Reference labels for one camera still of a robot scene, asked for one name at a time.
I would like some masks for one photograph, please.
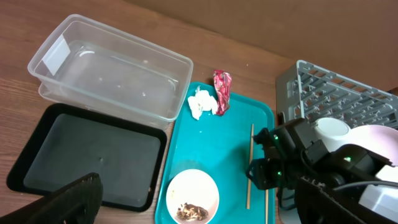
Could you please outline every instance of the black tray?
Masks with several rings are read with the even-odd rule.
[[[143,212],[154,198],[166,142],[162,130],[57,103],[43,114],[7,186],[47,195],[97,172],[103,205]]]

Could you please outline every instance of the gray dish rack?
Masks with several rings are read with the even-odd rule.
[[[299,60],[277,78],[277,112],[286,121],[337,118],[351,128],[378,124],[398,128],[398,97]]]

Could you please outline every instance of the transparent glass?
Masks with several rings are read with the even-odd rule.
[[[80,15],[67,17],[28,65],[44,98],[161,129],[177,118],[192,70],[187,57]]]

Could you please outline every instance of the crumpled white tissue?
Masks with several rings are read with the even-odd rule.
[[[210,96],[207,90],[200,90],[200,86],[195,92],[195,96],[188,97],[188,104],[193,118],[199,120],[203,111],[211,111],[213,115],[216,114],[218,109],[216,99]]]

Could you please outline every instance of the crumpled paper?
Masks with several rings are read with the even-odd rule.
[[[214,87],[216,88],[218,97],[218,111],[217,115],[224,115],[229,109],[229,98],[231,96],[232,78],[228,72],[224,70],[214,71]]]
[[[207,90],[200,90],[200,86],[195,92],[195,96],[188,97],[188,104],[193,118],[199,120],[203,111],[211,111],[211,113],[216,114],[218,109],[216,99],[210,96]]]

